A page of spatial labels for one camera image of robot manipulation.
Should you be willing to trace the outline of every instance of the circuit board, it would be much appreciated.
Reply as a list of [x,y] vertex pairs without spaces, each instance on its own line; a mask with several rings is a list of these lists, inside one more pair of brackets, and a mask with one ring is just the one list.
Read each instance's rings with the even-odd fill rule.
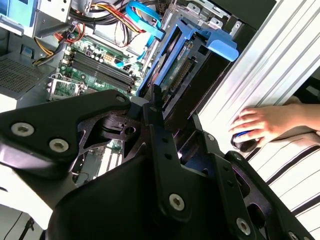
[[[62,80],[85,84],[86,88],[81,94],[113,89],[131,97],[142,84],[143,76],[140,62],[117,66],[128,59],[121,51],[84,37],[67,46],[59,73],[63,76]],[[57,83],[51,92],[61,97],[51,97],[50,100],[74,97],[74,88],[70,89],[71,87],[72,85]]]
[[[63,75],[66,75],[67,77],[77,81],[83,81],[88,86],[88,89],[89,89],[88,93],[90,93],[90,90],[93,90],[92,92],[95,92],[95,91],[99,92],[99,91],[113,89],[113,90],[119,91],[120,93],[126,95],[127,97],[132,96],[132,94],[128,93],[127,91],[124,91],[111,84],[103,82],[93,76],[87,75],[77,69],[68,67],[67,65],[62,65],[60,69],[61,69],[60,72]],[[64,89],[64,87],[62,86],[61,92],[65,92],[65,91],[66,89]]]

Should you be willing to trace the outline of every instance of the blue drive bracket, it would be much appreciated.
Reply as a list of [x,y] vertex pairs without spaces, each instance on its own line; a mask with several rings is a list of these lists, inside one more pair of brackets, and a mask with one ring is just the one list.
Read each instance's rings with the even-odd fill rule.
[[178,54],[180,53],[181,49],[183,48],[185,42],[190,40],[191,37],[195,33],[199,33],[200,35],[204,36],[207,39],[206,47],[222,56],[223,58],[227,59],[230,62],[233,62],[239,56],[239,52],[237,51],[237,44],[233,41],[232,36],[229,35],[227,32],[219,29],[211,29],[211,28],[201,28],[199,25],[193,23],[192,21],[188,20],[187,18],[179,18],[172,29],[172,32],[169,34],[168,39],[166,40],[165,45],[163,46],[160,54],[156,57],[155,61],[149,72],[146,74],[141,86],[137,90],[137,96],[141,96],[141,91],[144,88],[145,84],[148,84],[148,80],[151,78],[152,74],[154,73],[156,67],[159,65],[160,58],[163,57],[167,45],[169,44],[172,36],[174,35],[175,30],[179,28],[181,35],[179,39],[176,41],[171,54],[166,59],[165,63],[163,63],[163,67],[161,71],[158,73],[154,84],[160,86],[164,77],[166,76],[167,72],[169,71],[170,67],[176,60]]
[[26,27],[34,24],[38,0],[0,0],[0,14]]
[[237,44],[233,41],[232,36],[222,29],[204,29],[201,35],[208,39],[206,47],[212,52],[230,62],[234,62],[239,57]]
[[[156,25],[152,26],[149,22],[144,20],[143,18],[139,17],[132,8],[139,9],[141,12],[149,15],[150,17],[154,18],[156,20]],[[136,23],[136,25],[145,30],[146,32],[150,33],[152,36],[157,38],[159,41],[161,41],[164,36],[165,32],[161,29],[161,18],[158,13],[156,13],[151,8],[147,7],[146,5],[137,2],[137,1],[129,1],[127,6],[125,7],[126,13],[128,16]]]

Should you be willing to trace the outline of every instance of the hand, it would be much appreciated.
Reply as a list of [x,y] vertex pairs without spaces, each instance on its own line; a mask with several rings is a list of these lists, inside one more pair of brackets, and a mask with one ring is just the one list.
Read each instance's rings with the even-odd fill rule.
[[248,108],[239,114],[239,118],[230,126],[229,132],[233,135],[250,131],[236,137],[234,141],[242,143],[257,139],[258,146],[262,147],[296,127],[297,114],[295,104]]

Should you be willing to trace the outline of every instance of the finger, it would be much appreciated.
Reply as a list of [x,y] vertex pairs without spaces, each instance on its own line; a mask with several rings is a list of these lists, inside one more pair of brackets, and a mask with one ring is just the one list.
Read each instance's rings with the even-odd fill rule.
[[246,108],[240,112],[239,117],[250,115],[250,114],[256,114],[256,113],[257,113],[257,108]]
[[249,122],[245,122],[242,124],[233,124],[231,126],[232,128],[229,130],[229,133],[231,134],[238,134],[241,132],[245,132],[245,131],[251,131],[251,130],[255,130],[255,129],[263,129],[263,123],[260,120],[252,120]]
[[243,143],[252,139],[263,138],[264,136],[265,136],[265,131],[263,129],[256,129],[246,134],[243,134],[241,136],[237,136],[233,141],[235,143]]
[[260,140],[258,141],[258,148],[262,148],[264,145],[266,145],[268,143],[268,139],[265,137],[260,138]]

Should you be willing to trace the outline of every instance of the black metal bracket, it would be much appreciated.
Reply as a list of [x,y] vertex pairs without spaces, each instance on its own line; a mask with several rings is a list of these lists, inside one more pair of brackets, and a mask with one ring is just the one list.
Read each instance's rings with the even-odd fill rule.
[[[122,93],[107,90],[4,112],[0,163],[45,178],[64,177],[78,155],[110,141],[92,132],[98,121],[125,115],[130,106]],[[57,151],[52,140],[58,140]]]

